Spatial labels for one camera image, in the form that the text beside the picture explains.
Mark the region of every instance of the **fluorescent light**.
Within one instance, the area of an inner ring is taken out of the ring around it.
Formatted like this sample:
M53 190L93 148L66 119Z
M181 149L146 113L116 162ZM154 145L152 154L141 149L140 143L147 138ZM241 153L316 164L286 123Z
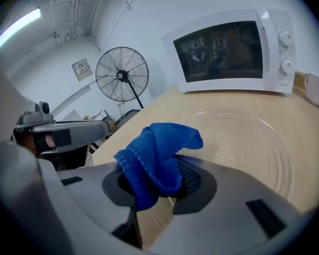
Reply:
M14 33L19 31L21 28L29 24L30 22L36 20L40 17L40 9L36 9L25 16L21 17L19 20L11 24L1 35L0 35L0 47L11 38Z

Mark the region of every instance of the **white wall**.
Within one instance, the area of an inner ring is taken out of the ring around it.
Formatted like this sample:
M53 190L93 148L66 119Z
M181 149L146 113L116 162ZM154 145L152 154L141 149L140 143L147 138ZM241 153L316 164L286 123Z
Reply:
M288 11L294 26L296 70L319 75L319 25L302 0L101 0L92 33L101 52L128 46L145 58L150 72L141 100L152 101L176 83L161 37L192 20L216 12L266 7Z
M86 58L93 75L78 81L72 64ZM107 98L96 84L96 66L100 58L99 51L85 38L64 43L37 57L17 74L11 82L25 97L35 101L46 101L57 120L76 109L80 116L90 117L100 110L114 119L120 117L117 102Z

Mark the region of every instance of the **white microwave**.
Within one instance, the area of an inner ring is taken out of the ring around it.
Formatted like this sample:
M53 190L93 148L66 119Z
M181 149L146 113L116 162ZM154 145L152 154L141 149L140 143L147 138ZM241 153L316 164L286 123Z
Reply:
M177 28L162 42L181 92L292 91L295 43L287 12L216 13Z

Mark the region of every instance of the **microwave knob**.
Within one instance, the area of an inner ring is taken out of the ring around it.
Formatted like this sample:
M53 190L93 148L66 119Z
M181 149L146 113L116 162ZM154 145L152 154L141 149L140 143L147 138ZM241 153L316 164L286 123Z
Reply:
M290 60L284 59L281 62L281 70L285 75L292 74L295 71L294 64Z
M284 46L290 46L292 45L292 35L287 31L281 31L278 34L278 39Z

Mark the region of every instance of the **blue cloth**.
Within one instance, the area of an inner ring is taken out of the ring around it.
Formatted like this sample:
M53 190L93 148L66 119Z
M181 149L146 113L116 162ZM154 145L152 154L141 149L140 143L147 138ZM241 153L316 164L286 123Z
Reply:
M203 147L198 130L174 123L153 123L115 155L133 189L137 210L151 208L158 196L174 197L180 191L183 176L173 155L184 147Z

